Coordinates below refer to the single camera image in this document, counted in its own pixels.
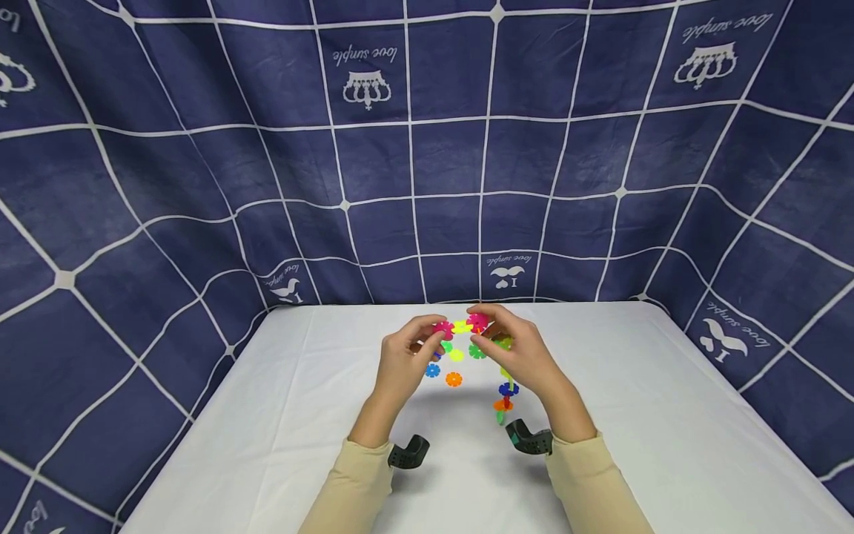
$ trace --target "bird logo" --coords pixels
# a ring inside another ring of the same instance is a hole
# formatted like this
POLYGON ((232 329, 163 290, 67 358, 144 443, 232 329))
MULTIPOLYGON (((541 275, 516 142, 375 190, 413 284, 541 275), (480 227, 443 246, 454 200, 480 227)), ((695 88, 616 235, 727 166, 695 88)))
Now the bird logo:
MULTIPOLYGON (((0 93, 29 92, 35 87, 36 80, 30 71, 26 70, 23 64, 15 63, 11 57, 0 52, 0 93)), ((0 98, 0 108, 5 108, 7 105, 8 103, 0 98)))
MULTIPOLYGON (((714 319, 703 319, 703 322, 709 326, 709 333, 711 334, 711 337, 716 339, 723 346, 721 354, 715 357, 715 361, 723 363, 723 359, 731 354, 729 350, 738 350, 741 354, 747 357, 747 345, 745 345, 743 341, 737 337, 730 337, 723 333, 723 329, 714 319)), ((715 341, 711 337, 700 336, 699 344, 703 345, 706 352, 715 351, 715 341)))
POLYGON ((298 303, 302 302, 302 299, 300 298, 299 293, 296 292, 296 285, 299 284, 299 282, 300 281, 298 279, 290 279, 290 280, 288 280, 288 285, 286 287, 280 287, 276 290, 270 290, 270 291, 275 293, 278 296, 278 300, 280 300, 282 302, 289 302, 291 304, 293 304, 293 303, 298 304, 298 303), (289 298, 291 295, 293 295, 293 298, 296 299, 295 302, 289 298))
POLYGON ((513 278, 513 277, 516 277, 518 274, 524 273, 524 272, 525 272, 525 270, 524 270, 524 268, 522 268, 522 266, 516 265, 516 266, 510 267, 509 269, 504 268, 504 267, 497 267, 497 268, 493 269, 492 273, 490 273, 490 274, 497 274, 501 278, 501 280, 498 281, 498 284, 496 284, 495 287, 497 289, 503 290, 504 288, 511 286, 510 284, 507 283, 507 280, 504 279, 505 277, 507 277, 507 276, 511 277, 511 281, 513 282, 511 287, 516 287, 516 278, 513 278))

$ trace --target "sleeve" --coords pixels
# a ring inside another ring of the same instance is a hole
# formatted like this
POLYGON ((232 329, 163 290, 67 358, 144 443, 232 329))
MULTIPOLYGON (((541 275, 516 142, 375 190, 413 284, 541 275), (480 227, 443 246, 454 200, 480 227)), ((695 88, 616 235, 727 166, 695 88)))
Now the sleeve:
POLYGON ((299 534, 368 534, 391 493, 392 447, 367 449, 345 441, 299 534))
POLYGON ((653 534, 601 433, 579 443, 555 437, 546 468, 574 534, 653 534))

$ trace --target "colorful toy pieces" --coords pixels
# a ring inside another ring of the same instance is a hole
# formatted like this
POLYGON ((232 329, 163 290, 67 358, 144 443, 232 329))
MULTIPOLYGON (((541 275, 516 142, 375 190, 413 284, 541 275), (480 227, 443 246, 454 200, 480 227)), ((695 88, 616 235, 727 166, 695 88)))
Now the colorful toy pieces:
MULTIPOLYGON (((450 361, 462 361, 465 358, 465 353, 462 350, 455 349, 450 343, 453 339, 453 335, 469 332, 483 334, 488 326, 489 317, 487 315, 471 314, 467 320, 456 320, 453 323, 444 320, 440 323, 436 323, 433 326, 433 332, 444 332, 445 335, 444 341, 442 341, 442 347, 445 349, 445 355, 447 355, 448 359, 450 361)), ((493 342, 504 350, 510 350, 512 341, 512 338, 507 335, 501 335, 493 339, 493 342)), ((475 360, 482 360, 486 358, 486 355, 474 343, 469 346, 468 352, 469 356, 475 360)), ((436 353, 436 356, 437 361, 442 358, 439 353, 436 353)), ((438 365, 431 363, 427 366, 427 371, 424 374, 429 378, 435 378, 438 377, 441 372, 442 370, 438 365)), ((518 384, 515 383, 513 377, 510 376, 510 373, 508 373, 503 367, 501 368, 501 376, 506 378, 507 381, 498 387, 501 399, 492 405, 495 410, 495 419, 498 421, 499 425, 504 424, 504 418, 506 417, 507 412, 513 410, 513 403, 510 401, 510 397, 515 396, 519 392, 518 384)), ((452 388, 458 388, 463 384, 463 376, 459 373, 448 373, 445 375, 445 383, 452 388)))

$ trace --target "finger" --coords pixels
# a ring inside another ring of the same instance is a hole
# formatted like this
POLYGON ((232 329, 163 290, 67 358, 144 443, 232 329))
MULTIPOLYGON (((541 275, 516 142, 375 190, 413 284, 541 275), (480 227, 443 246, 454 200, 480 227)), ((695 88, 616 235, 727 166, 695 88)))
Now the finger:
MULTIPOLYGON (((420 346, 420 345, 427 343, 428 339, 430 339, 430 336, 423 336, 423 337, 419 337, 418 339, 416 339, 415 341, 413 341, 411 343, 418 343, 418 345, 420 346)), ((442 347, 441 345, 439 345, 439 348, 436 349, 436 352, 438 352, 441 355, 444 355, 445 354, 445 348, 442 347)))
MULTIPOLYGON (((424 340, 418 340, 418 342, 413 343, 412 345, 410 345, 410 346, 409 346, 409 352, 413 353, 414 355, 415 355, 415 354, 417 354, 418 352, 420 352, 420 351, 421 351, 421 347, 423 347, 423 346, 424 346, 424 344, 425 344, 425 343, 427 343, 427 339, 430 339, 430 338, 429 338, 429 337, 427 337, 427 338, 426 338, 426 339, 424 339, 424 340)), ((445 348, 444 348, 444 347, 442 347, 441 345, 439 345, 439 347, 434 351, 434 354, 436 354, 436 355, 438 355, 438 356, 435 356, 435 355, 434 355, 434 356, 433 356, 433 361, 439 361, 439 356, 444 356, 444 355, 445 355, 445 348)))
POLYGON ((481 332, 481 335, 487 339, 492 339, 495 336, 499 336, 505 333, 506 332, 504 330, 504 326, 502 326, 500 323, 493 323, 489 325, 489 327, 484 332, 481 332))
POLYGON ((433 326, 425 326, 422 328, 418 335, 415 337, 415 341, 419 341, 421 343, 427 341, 427 339, 433 335, 433 326))
POLYGON ((505 332, 512 337, 518 337, 522 331, 524 320, 514 315, 510 310, 500 304, 475 304, 466 310, 470 314, 486 314, 495 319, 505 332))
POLYGON ((412 317, 397 333, 403 336, 407 341, 412 341, 418 336, 418 333, 422 328, 429 327, 430 333, 432 334, 433 325, 444 320, 447 320, 447 317, 439 314, 418 315, 416 317, 412 317))
POLYGON ((441 343, 444 337, 445 332, 436 332, 430 336, 426 342, 424 342, 421 350, 415 355, 415 359, 424 364, 424 369, 427 368, 427 364, 430 363, 430 360, 434 358, 433 353, 438 352, 442 347, 441 343))
POLYGON ((507 363, 512 360, 512 353, 504 350, 493 341, 489 341, 484 336, 471 336, 471 342, 487 356, 492 358, 498 365, 507 369, 507 363))

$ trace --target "fabric wall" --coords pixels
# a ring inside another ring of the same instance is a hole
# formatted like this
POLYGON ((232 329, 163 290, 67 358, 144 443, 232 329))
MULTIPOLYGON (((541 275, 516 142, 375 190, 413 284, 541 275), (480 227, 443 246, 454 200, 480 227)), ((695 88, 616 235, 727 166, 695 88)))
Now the fabric wall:
POLYGON ((115 531, 280 304, 637 299, 854 512, 846 0, 0 0, 0 532, 115 531))

